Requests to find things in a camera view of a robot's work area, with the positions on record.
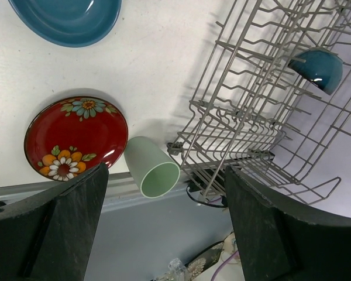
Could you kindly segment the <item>dark teal floral bowl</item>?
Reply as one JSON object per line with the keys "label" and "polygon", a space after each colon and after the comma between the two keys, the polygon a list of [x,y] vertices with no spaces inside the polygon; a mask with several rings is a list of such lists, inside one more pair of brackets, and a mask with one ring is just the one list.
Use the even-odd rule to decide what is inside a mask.
{"label": "dark teal floral bowl", "polygon": [[324,48],[299,53],[287,66],[328,95],[338,88],[343,74],[343,61]]}

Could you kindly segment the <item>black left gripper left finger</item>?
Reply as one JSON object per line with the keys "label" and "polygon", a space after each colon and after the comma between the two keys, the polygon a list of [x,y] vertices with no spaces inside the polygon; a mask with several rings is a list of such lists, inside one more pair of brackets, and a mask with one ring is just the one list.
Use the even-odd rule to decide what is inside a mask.
{"label": "black left gripper left finger", "polygon": [[83,280],[108,177],[100,163],[23,200],[0,201],[0,280]]}

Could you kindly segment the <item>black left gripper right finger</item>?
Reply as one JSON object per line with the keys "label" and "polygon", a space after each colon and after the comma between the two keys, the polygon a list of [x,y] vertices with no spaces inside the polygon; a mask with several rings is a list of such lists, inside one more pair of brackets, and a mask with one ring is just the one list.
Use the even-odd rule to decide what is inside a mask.
{"label": "black left gripper right finger", "polygon": [[351,280],[351,218],[305,205],[233,166],[225,193],[246,280]]}

